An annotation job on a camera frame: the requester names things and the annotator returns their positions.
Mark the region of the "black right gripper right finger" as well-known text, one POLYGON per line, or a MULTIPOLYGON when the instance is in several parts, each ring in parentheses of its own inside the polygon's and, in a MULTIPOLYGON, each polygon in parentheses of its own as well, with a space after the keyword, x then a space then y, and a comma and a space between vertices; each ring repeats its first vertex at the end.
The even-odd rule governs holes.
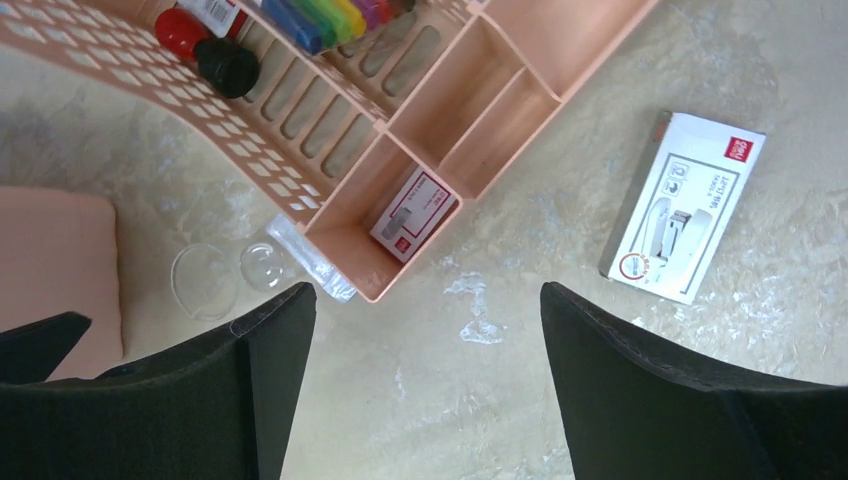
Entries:
POLYGON ((540 291, 579 479, 843 479, 847 390, 685 348, 567 287, 540 291))

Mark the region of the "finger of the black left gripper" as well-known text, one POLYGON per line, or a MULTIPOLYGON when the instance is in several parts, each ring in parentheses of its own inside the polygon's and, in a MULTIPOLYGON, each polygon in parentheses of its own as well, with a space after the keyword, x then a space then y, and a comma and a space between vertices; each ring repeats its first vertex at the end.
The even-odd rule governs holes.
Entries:
POLYGON ((88 331, 92 321, 64 312, 1 333, 1 383, 46 381, 88 331))

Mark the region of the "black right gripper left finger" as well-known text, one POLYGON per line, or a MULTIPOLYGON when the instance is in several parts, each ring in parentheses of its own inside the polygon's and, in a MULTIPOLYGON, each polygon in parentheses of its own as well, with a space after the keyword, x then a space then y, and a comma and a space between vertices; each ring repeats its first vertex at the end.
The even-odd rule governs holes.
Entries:
POLYGON ((1 383, 5 479, 277 479, 316 320, 301 282, 93 379, 1 383))

